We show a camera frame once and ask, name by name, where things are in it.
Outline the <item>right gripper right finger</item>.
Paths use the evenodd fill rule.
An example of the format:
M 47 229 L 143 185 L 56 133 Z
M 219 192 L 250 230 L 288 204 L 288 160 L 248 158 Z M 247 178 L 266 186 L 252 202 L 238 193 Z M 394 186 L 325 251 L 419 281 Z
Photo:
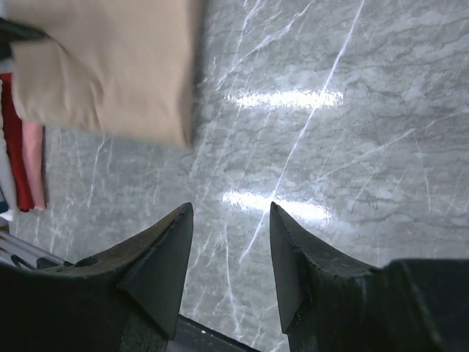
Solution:
M 270 206 L 281 330 L 291 351 L 466 351 L 468 262 L 400 259 L 377 268 Z

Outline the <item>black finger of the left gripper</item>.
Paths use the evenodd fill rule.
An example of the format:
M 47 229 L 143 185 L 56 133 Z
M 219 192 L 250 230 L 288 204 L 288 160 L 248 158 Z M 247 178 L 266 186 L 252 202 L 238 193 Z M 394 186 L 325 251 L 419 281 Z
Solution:
M 0 59 L 11 59 L 13 43 L 42 40 L 48 35 L 37 28 L 0 18 Z

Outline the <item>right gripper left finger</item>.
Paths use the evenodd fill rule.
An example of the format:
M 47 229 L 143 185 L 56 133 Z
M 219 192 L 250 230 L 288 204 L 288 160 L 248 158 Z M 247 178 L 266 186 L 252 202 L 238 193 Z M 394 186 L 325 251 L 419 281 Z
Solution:
M 1 263 L 3 351 L 165 351 L 193 237 L 185 203 L 103 252 L 43 270 Z

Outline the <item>beige t shirt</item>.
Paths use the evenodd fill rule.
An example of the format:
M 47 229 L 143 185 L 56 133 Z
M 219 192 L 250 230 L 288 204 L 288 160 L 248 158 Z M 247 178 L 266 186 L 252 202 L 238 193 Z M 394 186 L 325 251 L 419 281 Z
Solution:
M 186 148 L 203 1 L 6 1 L 45 32 L 12 45 L 26 121 Z

